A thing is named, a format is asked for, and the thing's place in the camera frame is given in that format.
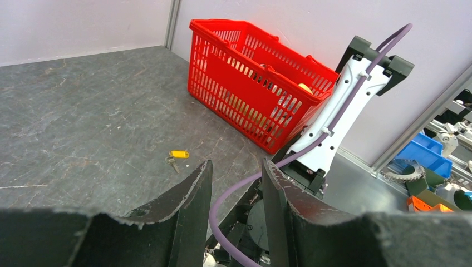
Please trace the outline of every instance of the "yellow key tag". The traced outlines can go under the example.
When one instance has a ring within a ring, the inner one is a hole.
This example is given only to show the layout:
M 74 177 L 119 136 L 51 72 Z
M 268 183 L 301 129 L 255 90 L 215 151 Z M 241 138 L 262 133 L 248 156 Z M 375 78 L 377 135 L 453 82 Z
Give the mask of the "yellow key tag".
M 190 153 L 187 151 L 172 150 L 169 154 L 176 159 L 188 159 L 190 157 Z

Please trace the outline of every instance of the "floor scratch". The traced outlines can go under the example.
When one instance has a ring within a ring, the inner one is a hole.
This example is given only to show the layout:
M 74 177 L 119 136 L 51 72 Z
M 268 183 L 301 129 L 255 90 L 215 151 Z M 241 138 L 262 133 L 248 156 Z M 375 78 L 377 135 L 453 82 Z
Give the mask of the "floor scratch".
M 3 186 L 0 189 L 7 189 L 7 188 L 24 188 L 24 187 L 40 187 L 40 186 L 47 186 L 47 185 L 20 185 L 20 186 Z

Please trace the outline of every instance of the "white wall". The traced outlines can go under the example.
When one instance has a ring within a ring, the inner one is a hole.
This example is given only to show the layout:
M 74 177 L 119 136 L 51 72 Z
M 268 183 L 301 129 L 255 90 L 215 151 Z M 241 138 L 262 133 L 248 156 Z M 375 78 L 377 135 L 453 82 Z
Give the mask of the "white wall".
M 413 72 L 375 97 L 342 143 L 372 164 L 472 62 L 471 8 L 465 0 L 182 0 L 173 51 L 188 60 L 192 18 L 243 19 L 336 68 L 354 35 L 375 48 L 412 22 L 391 54 L 414 63 Z
M 162 45 L 171 0 L 0 0 L 0 66 Z

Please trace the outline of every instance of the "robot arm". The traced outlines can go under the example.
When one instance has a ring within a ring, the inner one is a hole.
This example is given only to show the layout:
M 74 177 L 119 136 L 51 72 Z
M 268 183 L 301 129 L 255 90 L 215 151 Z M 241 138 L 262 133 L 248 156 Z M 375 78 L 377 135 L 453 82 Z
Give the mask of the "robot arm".
M 366 68 L 378 55 L 378 52 L 369 46 L 370 43 L 362 38 L 356 36 L 353 39 L 336 69 L 340 77 L 335 84 L 332 96 L 314 115 L 314 123 L 305 128 L 300 139 L 287 151 L 287 155 L 294 154 L 312 144 L 322 134 L 328 135 L 319 147 L 282 168 L 299 185 L 320 199 L 323 197 L 325 175 L 331 168 L 336 151 L 362 109 L 374 95 L 382 95 L 405 79 L 414 66 L 397 56 L 385 57 L 367 75 Z M 362 76 L 367 77 L 366 81 L 357 91 L 337 125 L 330 131 L 328 125 Z
M 439 132 L 434 139 L 438 140 L 442 146 L 441 155 L 449 157 L 452 152 L 459 146 L 459 141 L 456 135 L 457 132 L 449 133 L 447 131 Z

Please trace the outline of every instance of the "red plastic basket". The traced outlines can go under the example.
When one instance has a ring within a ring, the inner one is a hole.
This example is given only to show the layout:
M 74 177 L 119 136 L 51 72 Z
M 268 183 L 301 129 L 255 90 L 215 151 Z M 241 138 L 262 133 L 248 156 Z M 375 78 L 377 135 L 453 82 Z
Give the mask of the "red plastic basket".
M 194 19 L 190 29 L 190 94 L 272 154 L 300 132 L 338 77 L 246 21 Z

